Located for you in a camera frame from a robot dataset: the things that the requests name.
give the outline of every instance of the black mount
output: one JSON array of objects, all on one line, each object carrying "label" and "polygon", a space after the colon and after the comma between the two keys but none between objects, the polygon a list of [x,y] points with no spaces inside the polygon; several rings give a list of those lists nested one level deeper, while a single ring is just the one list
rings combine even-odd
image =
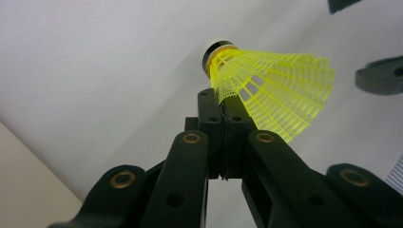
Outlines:
[{"label": "black mount", "polygon": [[198,95],[165,161],[106,172],[78,215],[51,228],[204,227],[209,179],[242,179],[259,228],[403,227],[403,198],[351,164],[311,170],[276,133],[257,130],[238,97]]}]

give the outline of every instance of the shuttlecock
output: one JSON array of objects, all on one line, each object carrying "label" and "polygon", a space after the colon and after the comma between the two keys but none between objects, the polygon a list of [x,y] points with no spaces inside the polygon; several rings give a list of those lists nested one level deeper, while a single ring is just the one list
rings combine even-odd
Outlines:
[{"label": "shuttlecock", "polygon": [[334,71],[326,58],[241,50],[220,41],[204,54],[202,66],[220,103],[240,96],[260,130],[290,142],[325,106]]}]

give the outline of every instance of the white ceiling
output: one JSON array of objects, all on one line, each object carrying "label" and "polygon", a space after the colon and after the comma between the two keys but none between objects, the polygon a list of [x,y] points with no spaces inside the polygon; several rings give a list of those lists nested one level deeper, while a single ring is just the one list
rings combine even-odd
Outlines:
[{"label": "white ceiling", "polygon": [[[314,169],[349,162],[386,178],[402,154],[402,96],[355,87],[403,53],[403,2],[326,0],[0,2],[0,121],[84,199],[108,169],[165,159],[196,95],[206,44],[330,59],[335,90],[291,146]],[[253,227],[240,181],[210,183],[207,227]]]}]

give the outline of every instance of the shuttlecock cork base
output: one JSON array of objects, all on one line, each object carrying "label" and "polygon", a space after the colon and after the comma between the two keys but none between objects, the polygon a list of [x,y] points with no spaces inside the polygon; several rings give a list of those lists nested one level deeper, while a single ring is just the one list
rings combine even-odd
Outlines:
[{"label": "shuttlecock cork base", "polygon": [[332,92],[334,71],[325,58],[237,49],[219,41],[202,65],[221,103],[240,96],[258,129],[290,142],[323,109]]}]

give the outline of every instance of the brass ring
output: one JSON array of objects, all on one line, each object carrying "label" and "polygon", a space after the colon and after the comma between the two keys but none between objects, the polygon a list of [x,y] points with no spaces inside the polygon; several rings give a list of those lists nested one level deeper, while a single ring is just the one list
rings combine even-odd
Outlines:
[{"label": "brass ring", "polygon": [[[119,178],[127,176],[128,180],[126,181],[118,181]],[[115,174],[115,176],[112,177],[112,179],[110,180],[110,185],[112,185],[112,187],[114,188],[126,188],[128,186],[130,186],[134,180],[136,180],[136,175],[128,170],[122,171],[120,173]]]},{"label": "brass ring", "polygon": [[258,135],[256,135],[256,139],[258,139],[262,143],[271,143],[272,141],[275,140],[275,138],[272,135],[267,133],[259,133]]},{"label": "brass ring", "polygon": [[343,169],[340,171],[340,176],[348,183],[358,187],[366,187],[370,185],[370,180],[364,175],[354,171],[353,169]]},{"label": "brass ring", "polygon": [[198,143],[200,140],[202,139],[202,137],[198,134],[186,134],[183,136],[183,140],[187,143]]}]

